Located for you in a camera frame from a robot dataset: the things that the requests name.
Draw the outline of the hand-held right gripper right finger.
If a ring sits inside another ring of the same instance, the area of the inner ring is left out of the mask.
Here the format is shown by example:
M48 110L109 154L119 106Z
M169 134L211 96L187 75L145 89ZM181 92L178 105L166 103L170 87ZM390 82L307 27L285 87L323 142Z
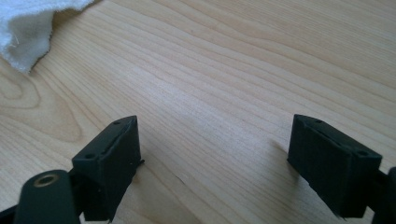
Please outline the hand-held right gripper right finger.
M339 217L362 217L382 156L333 126L293 117L288 162Z

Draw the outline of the white cloth with colourful stitching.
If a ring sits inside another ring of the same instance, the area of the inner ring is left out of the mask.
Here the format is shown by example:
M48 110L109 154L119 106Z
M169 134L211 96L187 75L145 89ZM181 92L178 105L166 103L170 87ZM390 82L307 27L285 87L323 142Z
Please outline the white cloth with colourful stitching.
M0 56L14 69L29 73L50 50L53 15L82 10L94 0L0 0Z

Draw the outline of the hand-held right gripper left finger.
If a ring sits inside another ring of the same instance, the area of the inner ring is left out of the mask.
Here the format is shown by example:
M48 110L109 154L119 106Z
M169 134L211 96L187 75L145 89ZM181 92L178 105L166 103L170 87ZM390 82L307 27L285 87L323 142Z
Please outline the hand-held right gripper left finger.
M87 221L111 221L142 163L137 117L111 122L73 159L77 212Z

